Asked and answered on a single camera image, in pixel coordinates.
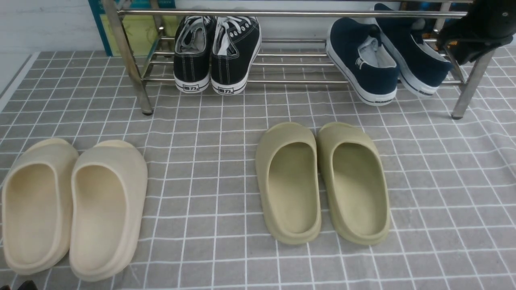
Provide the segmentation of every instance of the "gray grid mat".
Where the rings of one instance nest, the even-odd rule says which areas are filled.
[[[148,162],[148,196],[136,254],[113,279],[79,281],[67,258],[22,277],[0,257],[0,285],[16,289],[33,279],[40,290],[516,289],[515,57],[515,48],[497,51],[465,118],[453,121],[457,88],[428,100],[400,89],[396,102],[377,108],[346,86],[250,85],[244,96],[221,97],[211,89],[181,95],[174,86],[150,85],[156,110],[146,117],[120,58],[41,53],[0,113],[0,180],[42,139],[62,137],[80,152],[123,139]],[[253,77],[323,79],[334,71],[253,69]],[[284,121],[314,131],[341,121],[371,136],[390,189],[386,241],[361,247],[339,238],[323,184],[319,237],[296,247],[271,238],[254,152],[264,130]]]

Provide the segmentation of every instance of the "beige slide sandal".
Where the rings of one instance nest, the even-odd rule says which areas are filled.
[[[61,260],[70,247],[70,178],[79,154],[53,138],[30,147],[13,164],[2,190],[7,265],[30,275]]]
[[[319,131],[317,147],[335,230],[357,244],[383,241],[389,233],[391,212],[373,141],[351,125],[330,123]]]
[[[133,258],[147,191],[147,165],[131,144],[110,140],[73,169],[70,265],[85,281],[123,270]]]
[[[256,149],[256,175],[272,236],[291,245],[315,239],[321,213],[312,132],[297,123],[281,123],[265,132]]]

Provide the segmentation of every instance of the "white wall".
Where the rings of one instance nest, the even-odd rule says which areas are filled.
[[[99,49],[86,0],[0,1],[0,52]]]
[[[176,0],[178,8],[360,10],[373,3]],[[262,18],[264,35],[273,37],[324,37],[333,19]],[[86,0],[0,1],[0,52],[103,50]]]

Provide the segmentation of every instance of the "canvas sneaker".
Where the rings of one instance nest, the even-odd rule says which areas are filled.
[[[396,97],[399,66],[383,47],[378,26],[351,18],[335,21],[326,53],[364,103],[383,106]]]
[[[219,94],[242,92],[260,44],[262,31],[255,17],[219,17],[212,49],[212,85]]]
[[[184,93],[198,93],[209,84],[209,57],[215,17],[187,16],[175,33],[175,86]]]
[[[376,4],[375,11],[392,11],[384,4]],[[452,64],[423,40],[426,22],[414,18],[376,18],[381,39],[398,62],[401,82],[415,95],[432,96],[446,79]]]

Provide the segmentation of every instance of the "navy slip-on shoe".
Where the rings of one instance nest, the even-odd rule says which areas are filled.
[[[375,11],[392,11],[376,4]],[[423,41],[425,21],[414,18],[376,18],[381,39],[398,62],[401,82],[415,95],[432,96],[446,79],[452,64]]]
[[[328,31],[326,52],[364,103],[383,106],[396,97],[399,66],[383,47],[378,26],[341,18]]]

